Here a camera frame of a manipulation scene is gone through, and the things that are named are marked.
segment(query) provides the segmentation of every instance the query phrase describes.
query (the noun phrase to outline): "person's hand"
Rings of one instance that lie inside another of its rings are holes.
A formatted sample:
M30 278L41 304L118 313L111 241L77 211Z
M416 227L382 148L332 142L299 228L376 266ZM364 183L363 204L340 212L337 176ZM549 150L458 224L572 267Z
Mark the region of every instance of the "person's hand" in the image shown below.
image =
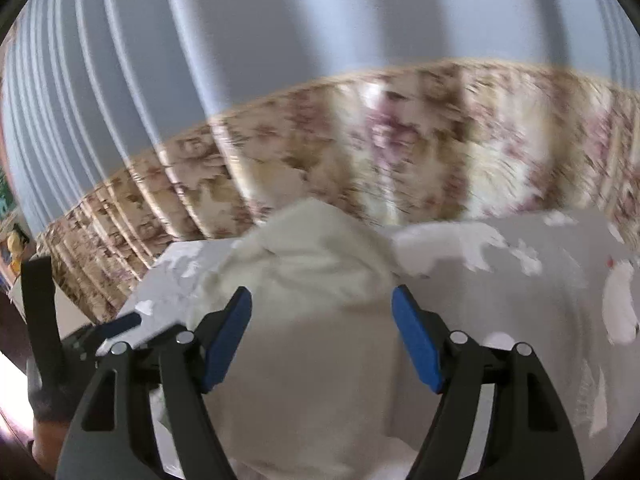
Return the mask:
M68 429L68 422L33 421L31 454L36 463L51 476L56 475L58 458Z

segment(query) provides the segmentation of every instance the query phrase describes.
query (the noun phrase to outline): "blue gripper pad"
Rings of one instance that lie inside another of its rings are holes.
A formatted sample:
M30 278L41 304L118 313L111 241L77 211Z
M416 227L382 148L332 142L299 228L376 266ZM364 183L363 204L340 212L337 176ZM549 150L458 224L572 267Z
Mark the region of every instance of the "blue gripper pad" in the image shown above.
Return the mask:
M438 349L420 320L419 309L404 287L397 286L394 289L391 310L414 368L423 383L434 393L440 393L444 378L440 370Z
M231 361L236 355L244 330L251 319L251 293L241 286L229 301L226 319L213 343L206 349L205 372L200 387L210 392L216 384L225 380Z

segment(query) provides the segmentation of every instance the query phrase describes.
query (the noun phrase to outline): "floral fabric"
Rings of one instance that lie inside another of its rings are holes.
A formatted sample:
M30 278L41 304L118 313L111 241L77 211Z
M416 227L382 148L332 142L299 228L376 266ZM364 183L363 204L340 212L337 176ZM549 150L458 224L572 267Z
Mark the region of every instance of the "floral fabric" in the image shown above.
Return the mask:
M311 82L139 154L41 235L111 319L174 240L315 196L371 224L596 205L640 243L640 96L563 70L445 61Z

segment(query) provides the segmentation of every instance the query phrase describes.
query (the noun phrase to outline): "crumpled fabric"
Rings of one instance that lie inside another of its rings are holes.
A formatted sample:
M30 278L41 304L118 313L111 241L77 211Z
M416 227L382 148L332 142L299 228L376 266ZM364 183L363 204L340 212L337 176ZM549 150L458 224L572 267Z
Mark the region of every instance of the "crumpled fabric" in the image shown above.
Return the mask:
M252 320L205 402L240 478L405 478L415 451L385 436L399 351L388 241L305 200L242 238L203 277L193 329L238 286Z

